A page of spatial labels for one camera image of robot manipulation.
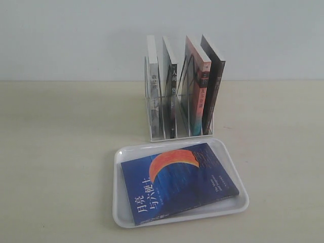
blue book cover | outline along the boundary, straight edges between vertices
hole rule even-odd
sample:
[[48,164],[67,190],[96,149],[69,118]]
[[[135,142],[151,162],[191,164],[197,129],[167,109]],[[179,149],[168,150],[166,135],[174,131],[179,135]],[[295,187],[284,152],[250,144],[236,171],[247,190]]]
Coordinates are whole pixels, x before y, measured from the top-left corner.
[[135,225],[239,194],[207,143],[121,163]]

beige table surface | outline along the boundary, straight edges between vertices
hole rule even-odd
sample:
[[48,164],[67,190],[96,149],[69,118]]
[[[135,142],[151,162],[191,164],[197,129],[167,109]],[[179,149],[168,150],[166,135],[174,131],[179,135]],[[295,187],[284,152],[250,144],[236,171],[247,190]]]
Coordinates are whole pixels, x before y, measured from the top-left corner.
[[221,86],[240,214],[123,229],[113,156],[149,141],[142,82],[0,83],[0,242],[324,242],[324,82]]

white plastic tray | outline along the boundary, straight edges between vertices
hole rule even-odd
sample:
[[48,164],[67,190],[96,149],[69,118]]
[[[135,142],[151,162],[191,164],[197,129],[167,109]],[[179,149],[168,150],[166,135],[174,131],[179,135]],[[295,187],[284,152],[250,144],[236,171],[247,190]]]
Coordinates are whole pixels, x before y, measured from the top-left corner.
[[[218,160],[237,186],[239,190],[239,196],[181,212],[168,218],[163,218],[135,226],[120,163],[200,143],[208,143],[210,145]],[[120,227],[135,228],[234,214],[244,211],[248,207],[248,205],[249,196],[243,186],[243,183],[237,173],[237,170],[228,154],[225,145],[218,139],[200,138],[149,143],[144,145],[124,147],[117,151],[117,153],[115,154],[112,215],[116,224],[118,224]]]

book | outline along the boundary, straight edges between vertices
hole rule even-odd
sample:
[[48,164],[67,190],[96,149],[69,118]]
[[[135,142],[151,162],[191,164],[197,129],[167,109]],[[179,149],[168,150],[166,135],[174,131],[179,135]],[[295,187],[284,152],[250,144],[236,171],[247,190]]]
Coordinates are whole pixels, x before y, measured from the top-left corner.
[[169,115],[170,138],[175,138],[176,129],[176,91],[177,91],[177,60],[170,42],[163,36],[163,73],[166,81],[165,96]]
[[239,195],[208,143],[121,163],[135,226]]
[[201,46],[197,45],[196,39],[188,36],[186,37],[185,59],[181,106],[189,118],[192,135],[197,136],[201,134],[201,119],[212,62]]
[[148,97],[150,103],[150,118],[152,137],[159,136],[159,73],[154,35],[147,36],[148,50]]
[[207,135],[209,133],[217,94],[223,76],[225,59],[222,57],[220,52],[215,48],[214,44],[207,36],[202,35],[200,45],[212,61],[207,85],[204,111],[202,113],[202,133],[204,135]]

book spine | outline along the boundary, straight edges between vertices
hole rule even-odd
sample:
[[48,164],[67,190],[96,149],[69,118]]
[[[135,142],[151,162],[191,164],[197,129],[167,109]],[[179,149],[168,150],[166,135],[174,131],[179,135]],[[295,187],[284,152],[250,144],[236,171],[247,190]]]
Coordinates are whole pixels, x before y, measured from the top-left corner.
[[171,107],[170,107],[170,120],[171,131],[170,138],[175,138],[176,129],[176,90],[177,90],[177,65],[171,66]]
[[149,64],[150,82],[150,109],[151,109],[151,130],[152,136],[159,135],[159,95],[158,95],[158,65]]
[[198,136],[200,135],[201,131],[201,123],[202,123],[202,117],[203,117],[203,111],[204,111],[204,105],[205,105],[205,98],[206,98],[206,92],[207,92],[207,86],[208,86],[208,78],[209,78],[209,71],[203,71],[200,70],[197,72],[197,80],[198,80],[198,87],[196,87],[196,90],[198,92],[195,92],[194,99],[196,102],[195,105],[195,119],[194,119],[194,126],[193,126],[193,135]]
[[214,114],[216,99],[217,99],[217,95],[218,95],[218,91],[219,91],[219,86],[220,86],[222,75],[223,75],[224,66],[225,66],[225,62],[221,62],[221,66],[220,66],[218,75],[216,77],[211,102],[210,102],[209,107],[208,107],[209,109],[207,111],[205,111],[205,112],[207,112],[207,118],[206,118],[206,124],[203,127],[203,129],[204,129],[203,134],[204,135],[207,135],[209,133],[209,129],[210,129],[210,126],[211,126],[211,121],[212,121],[213,114]]

